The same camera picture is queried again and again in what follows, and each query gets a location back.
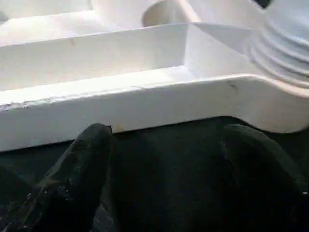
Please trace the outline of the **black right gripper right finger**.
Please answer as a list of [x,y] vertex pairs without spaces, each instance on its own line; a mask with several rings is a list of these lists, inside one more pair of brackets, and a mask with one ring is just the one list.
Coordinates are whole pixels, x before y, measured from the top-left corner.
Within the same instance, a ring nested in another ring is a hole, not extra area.
[[251,127],[229,124],[223,128],[221,148],[249,232],[309,230],[309,182],[276,141]]

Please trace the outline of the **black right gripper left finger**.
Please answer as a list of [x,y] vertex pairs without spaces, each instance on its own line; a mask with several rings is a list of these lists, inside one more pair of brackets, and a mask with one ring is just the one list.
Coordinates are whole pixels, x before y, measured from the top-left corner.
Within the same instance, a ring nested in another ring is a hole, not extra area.
[[1,167],[1,231],[116,231],[108,183],[112,151],[111,126],[95,123],[76,137],[35,185]]

